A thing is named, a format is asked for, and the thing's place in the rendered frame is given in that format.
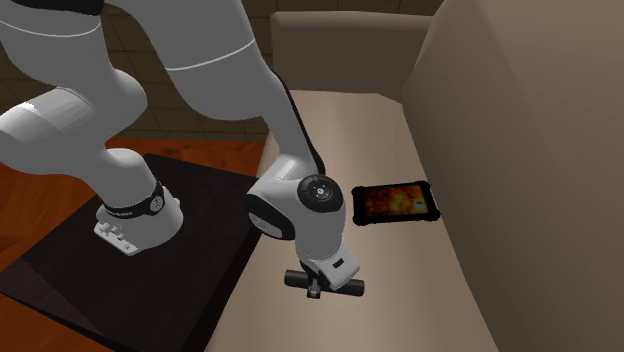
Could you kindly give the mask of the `beige sofa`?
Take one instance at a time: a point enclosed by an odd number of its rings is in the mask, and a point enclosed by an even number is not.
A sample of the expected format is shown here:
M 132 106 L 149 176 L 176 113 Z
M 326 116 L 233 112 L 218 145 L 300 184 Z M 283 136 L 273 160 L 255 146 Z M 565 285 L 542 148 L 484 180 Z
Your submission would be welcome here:
M 344 238 L 360 298 L 262 238 L 206 352 L 624 352 L 624 0 L 280 11 L 273 62 L 328 173 L 425 180 L 435 222 Z

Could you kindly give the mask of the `black tablet with orange screen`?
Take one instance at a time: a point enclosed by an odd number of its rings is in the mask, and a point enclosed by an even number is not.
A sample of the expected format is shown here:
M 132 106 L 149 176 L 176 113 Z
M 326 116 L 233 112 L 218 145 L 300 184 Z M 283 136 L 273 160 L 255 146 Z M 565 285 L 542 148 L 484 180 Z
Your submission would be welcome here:
M 441 217 L 431 186 L 424 180 L 357 186 L 351 194 L 352 220 L 358 226 L 409 221 L 434 222 Z

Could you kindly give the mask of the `dark robot stand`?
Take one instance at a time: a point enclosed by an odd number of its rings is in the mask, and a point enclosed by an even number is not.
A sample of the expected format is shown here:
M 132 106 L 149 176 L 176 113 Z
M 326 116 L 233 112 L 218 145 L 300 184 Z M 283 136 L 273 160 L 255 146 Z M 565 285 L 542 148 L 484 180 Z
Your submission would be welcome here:
M 181 201 L 172 239 L 123 254 L 95 235 L 93 197 L 0 272 L 0 293 L 115 352 L 203 352 L 260 238 L 244 206 L 256 180 L 144 159 Z

